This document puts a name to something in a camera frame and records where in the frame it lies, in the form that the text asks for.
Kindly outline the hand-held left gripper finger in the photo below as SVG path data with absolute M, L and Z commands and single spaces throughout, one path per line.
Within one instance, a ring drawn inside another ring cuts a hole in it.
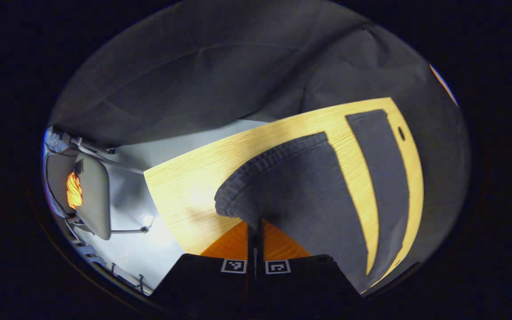
M 256 229 L 256 318 L 358 319 L 364 300 L 333 257 L 265 259 L 264 225 Z
M 166 318 L 246 318 L 254 259 L 253 232 L 241 222 L 203 255 L 181 255 L 150 300 Z

